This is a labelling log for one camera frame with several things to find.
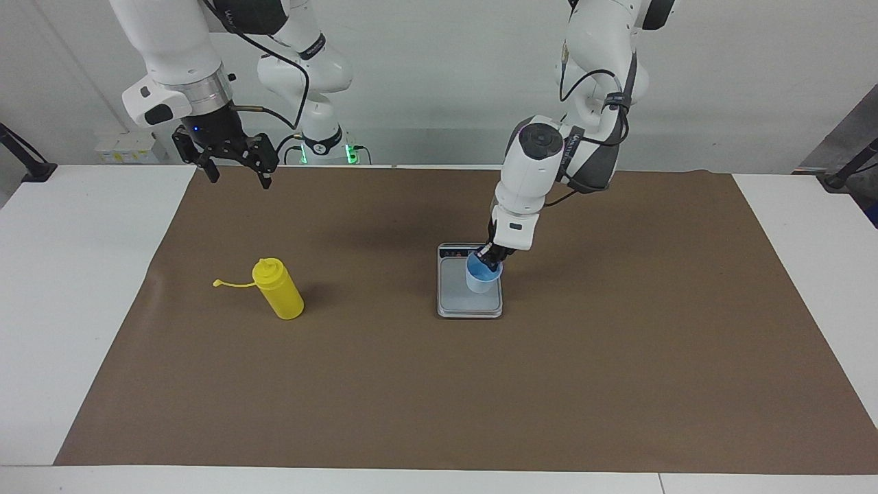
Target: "black cable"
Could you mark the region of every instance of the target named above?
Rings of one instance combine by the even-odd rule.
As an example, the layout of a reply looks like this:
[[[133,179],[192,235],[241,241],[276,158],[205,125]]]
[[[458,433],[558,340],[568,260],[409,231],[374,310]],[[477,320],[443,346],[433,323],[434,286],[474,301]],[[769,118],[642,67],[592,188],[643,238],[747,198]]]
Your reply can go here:
[[[576,178],[571,177],[571,175],[570,175],[569,173],[567,173],[567,170],[562,170],[561,173],[564,175],[564,178],[567,179],[567,183],[568,183],[568,185],[569,185],[569,184],[574,184],[574,185],[576,185],[577,187],[579,187],[580,189],[586,189],[586,190],[588,190],[590,193],[600,193],[600,192],[603,192],[603,191],[606,191],[606,190],[607,190],[607,187],[604,187],[604,188],[602,188],[602,189],[599,189],[599,188],[597,188],[597,187],[592,187],[592,186],[590,186],[590,185],[585,185],[585,184],[583,184],[582,182],[579,182]]]
[[[284,145],[285,145],[287,142],[292,141],[293,139],[295,139],[295,140],[297,140],[297,141],[301,141],[301,140],[302,140],[302,136],[299,135],[299,134],[290,134],[290,135],[287,135],[284,139],[281,140],[280,144],[277,145],[277,149],[275,150],[275,152],[278,153],[278,154],[280,154],[280,150],[284,148]]]
[[[543,209],[545,209],[545,208],[547,208],[547,207],[557,206],[558,204],[561,204],[562,202],[564,202],[564,201],[570,199],[571,197],[573,197],[573,196],[576,195],[576,194],[578,194],[578,192],[577,192],[577,191],[573,191],[573,192],[567,194],[566,196],[562,197],[562,198],[559,199],[559,200],[553,200],[553,201],[550,202],[549,204],[546,204],[545,206],[543,206]]]
[[[371,151],[369,151],[369,148],[367,148],[365,146],[354,146],[354,150],[357,150],[357,149],[365,149],[366,155],[369,157],[369,164],[372,164],[372,153],[371,153]]]
[[[305,92],[302,93],[302,102],[299,104],[299,113],[296,114],[296,121],[295,121],[295,123],[293,123],[293,124],[291,125],[291,127],[292,127],[293,130],[295,130],[296,128],[298,128],[298,127],[299,127],[299,123],[300,123],[300,121],[302,120],[302,113],[305,112],[305,102],[307,101],[307,98],[308,98],[308,91],[311,90],[311,76],[308,75],[308,71],[305,70],[305,68],[302,67],[301,65],[299,65],[299,64],[297,64],[296,62],[290,60],[289,58],[287,58],[287,57],[285,57],[285,56],[279,54],[278,52],[272,50],[271,48],[268,48],[268,47],[266,47],[266,46],[260,44],[259,42],[255,41],[255,40],[251,39],[251,38],[250,38],[247,34],[245,34],[242,30],[238,29],[238,26],[236,26],[236,25],[232,24],[231,22],[229,22],[229,21],[226,19],[225,16],[223,16],[222,14],[220,14],[220,12],[216,10],[216,7],[214,7],[213,5],[211,5],[211,3],[210,3],[208,0],[201,0],[201,3],[205,5],[205,7],[207,8],[207,10],[210,11],[210,12],[213,14],[213,16],[214,16],[215,18],[219,19],[219,21],[222,23],[222,25],[223,25],[223,26],[224,26],[224,27],[225,27],[230,33],[232,33],[232,34],[238,36],[239,38],[241,38],[242,40],[245,40],[245,41],[246,41],[247,43],[249,43],[250,45],[253,45],[254,47],[259,48],[259,49],[262,50],[263,52],[265,52],[265,53],[267,53],[267,54],[269,54],[269,55],[271,55],[271,56],[277,58],[278,60],[281,60],[281,61],[283,61],[283,62],[287,62],[287,63],[289,63],[290,65],[292,65],[293,67],[295,67],[296,69],[298,69],[298,70],[302,73],[303,76],[305,76]]]
[[[284,151],[284,164],[289,164],[289,163],[286,162],[286,158],[290,155],[290,151],[293,151],[293,150],[301,151],[301,150],[302,150],[302,147],[301,147],[301,146],[290,146],[289,149],[287,149],[286,151]]]
[[[576,91],[576,88],[579,87],[580,84],[582,84],[586,79],[588,79],[591,76],[604,74],[604,75],[615,78],[615,74],[609,70],[606,70],[606,69],[592,70],[591,72],[588,72],[584,76],[580,77],[579,81],[576,81],[576,84],[574,84],[573,87],[570,88],[570,90],[567,92],[567,94],[565,96],[564,95],[564,78],[565,78],[566,73],[567,73],[567,70],[562,68],[561,69],[561,83],[558,85],[558,97],[561,99],[562,102],[567,101],[567,99],[570,98],[570,96],[573,94],[573,92]],[[592,144],[597,144],[599,146],[607,146],[610,148],[612,148],[614,146],[618,146],[619,144],[622,144],[623,142],[625,142],[625,139],[628,139],[628,134],[630,132],[630,125],[628,123],[628,110],[622,106],[619,107],[619,119],[622,120],[623,134],[619,138],[618,141],[616,141],[616,142],[610,142],[609,140],[597,141],[595,139],[590,139],[588,137],[583,137],[582,140],[585,142],[591,142]]]
[[[230,108],[236,112],[267,113],[267,114],[271,115],[272,117],[282,121],[293,132],[295,132],[295,130],[296,130],[296,126],[292,125],[292,122],[290,122],[288,119],[286,119],[286,117],[284,115],[281,115],[280,113],[275,112],[274,110],[272,110],[270,108],[266,108],[265,106],[232,105]]]
[[[42,161],[43,163],[48,163],[48,160],[46,160],[46,158],[43,157],[43,155],[41,155],[40,152],[39,152],[38,150],[36,150],[36,149],[31,145],[31,143],[28,142],[24,137],[22,137],[22,136],[16,134],[14,130],[12,130],[11,128],[9,128],[9,127],[7,127],[7,126],[5,126],[5,125],[3,125],[3,128],[6,130],[6,133],[7,133],[7,134],[9,134],[9,135],[12,136],[12,139],[15,139],[16,141],[18,141],[19,144],[21,144],[22,146],[28,148],[28,149],[29,149],[34,155],[37,155],[37,157],[40,159],[40,161]]]
[[[867,166],[866,168],[861,168],[861,169],[855,171],[854,173],[851,173],[851,175],[856,175],[857,173],[862,173],[863,171],[869,171],[869,170],[872,170],[872,169],[875,168],[875,167],[878,167],[878,163],[870,164],[870,165]]]
[[[578,88],[580,84],[585,82],[585,80],[591,76],[597,76],[598,74],[606,74],[607,76],[615,78],[615,74],[610,72],[609,70],[606,70],[606,69],[592,70],[591,72],[580,77],[579,81],[576,81],[576,84],[574,84],[573,87],[570,88],[570,90],[567,92],[567,95],[564,96],[564,77],[565,77],[566,73],[567,73],[567,69],[561,69],[561,83],[558,85],[558,97],[561,98],[562,103],[565,102],[566,100],[570,99],[570,96],[573,94],[574,91],[576,91],[576,88]]]
[[[616,142],[611,142],[609,139],[607,139],[606,141],[597,141],[595,139],[591,139],[591,138],[585,137],[585,136],[582,137],[582,140],[585,142],[591,142],[592,144],[597,144],[598,146],[607,146],[608,148],[618,146],[619,144],[622,144],[623,142],[625,142],[625,140],[628,139],[628,134],[630,133],[630,130],[631,130],[631,127],[628,123],[628,110],[626,110],[624,108],[624,106],[620,106],[618,111],[619,111],[619,120],[622,121],[623,130],[622,130],[622,135],[619,137],[619,139]]]

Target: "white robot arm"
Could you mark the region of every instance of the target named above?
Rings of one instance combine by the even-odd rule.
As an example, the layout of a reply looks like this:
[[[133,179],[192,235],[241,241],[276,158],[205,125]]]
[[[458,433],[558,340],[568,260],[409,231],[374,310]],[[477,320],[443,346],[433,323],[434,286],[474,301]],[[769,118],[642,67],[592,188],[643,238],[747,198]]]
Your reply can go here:
[[[608,188],[619,145],[628,136],[629,109],[649,81],[638,66],[632,35],[637,29],[662,27],[674,0],[571,0],[571,5],[560,97],[570,99],[574,111],[562,120],[527,119],[509,140],[488,242],[477,253],[494,272],[508,255],[531,248],[546,194],[555,182],[578,193]],[[566,90],[563,82],[570,72],[579,80]]]
[[[289,63],[273,56],[263,56],[257,72],[270,91],[284,98],[293,108],[306,95],[300,126],[303,152],[308,163],[348,163],[356,153],[348,145],[347,133],[335,116],[335,108],[325,96],[344,91],[353,81],[348,60],[327,44],[314,17],[310,0],[294,0],[289,19],[272,38],[284,48],[283,56],[305,67],[310,75],[306,87],[304,76]]]
[[[292,0],[292,6],[290,1],[110,0],[128,39],[147,65],[147,75],[123,94],[132,120],[152,127],[181,119],[183,125],[173,138],[184,162],[196,164],[216,182],[220,173],[212,159],[232,159],[256,171],[263,187],[269,188],[279,162],[277,150],[268,135],[250,137],[241,127],[238,111],[244,107],[234,105],[228,76],[210,42],[205,19],[209,11],[208,15],[216,15],[227,29],[241,36],[272,36],[283,47],[278,49],[282,57],[307,67],[300,71],[273,56],[263,57],[258,66],[270,90],[295,107],[303,102],[296,121],[303,127],[309,149],[320,151],[322,146],[327,155],[339,146],[347,151],[334,109],[321,93],[347,89],[350,67],[327,46],[309,0]],[[309,92],[309,85],[315,94]]]

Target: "brown paper sheet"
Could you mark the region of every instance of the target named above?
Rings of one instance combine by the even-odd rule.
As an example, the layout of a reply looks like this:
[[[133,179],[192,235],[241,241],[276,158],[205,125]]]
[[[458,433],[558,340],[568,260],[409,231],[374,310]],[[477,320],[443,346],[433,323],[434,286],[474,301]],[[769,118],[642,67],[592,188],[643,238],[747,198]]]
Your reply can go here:
[[[878,473],[729,176],[620,173],[547,210],[504,316],[449,321],[435,248],[484,239],[496,172],[222,173],[192,180],[56,464]],[[269,256],[300,319],[211,286]]]

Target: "white wall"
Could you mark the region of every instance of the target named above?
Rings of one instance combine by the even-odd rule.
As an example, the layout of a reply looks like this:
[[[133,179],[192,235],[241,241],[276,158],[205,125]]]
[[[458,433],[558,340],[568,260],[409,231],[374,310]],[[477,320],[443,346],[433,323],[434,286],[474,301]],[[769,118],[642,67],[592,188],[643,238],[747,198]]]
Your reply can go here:
[[[30,0],[0,0],[0,121],[50,160],[85,163],[95,132],[125,127],[66,45]],[[24,174],[0,146],[0,204]]]
[[[3,1],[39,6],[100,96],[124,115],[119,94],[143,63],[106,0]],[[652,87],[632,111],[624,169],[789,172],[878,82],[874,0],[678,2],[667,28],[641,37]],[[566,0],[314,3],[324,32],[356,68],[353,87],[334,97],[342,123],[377,162],[499,163],[515,123],[562,112],[553,66]],[[4,55],[13,48],[25,57],[31,49],[21,40],[33,36],[5,26]],[[228,34],[213,39],[239,77],[236,102],[292,113],[256,82],[255,49]],[[61,76],[63,64],[51,63]],[[34,81],[21,98],[45,108],[58,100],[53,84]],[[109,118],[86,100],[90,112],[56,110],[51,119],[70,149],[62,161],[88,161],[91,128]],[[267,116],[248,115],[245,124],[274,139],[284,134]]]

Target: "scale platform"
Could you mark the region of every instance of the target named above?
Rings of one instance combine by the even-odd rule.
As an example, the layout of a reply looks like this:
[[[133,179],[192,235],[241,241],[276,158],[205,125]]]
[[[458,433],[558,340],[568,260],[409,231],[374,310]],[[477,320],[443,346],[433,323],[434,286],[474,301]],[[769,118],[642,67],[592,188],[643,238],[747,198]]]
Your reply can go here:
[[[439,316],[449,319],[496,319],[503,313],[500,280],[487,293],[477,294],[466,286],[466,258],[481,243],[443,243],[437,251]]]

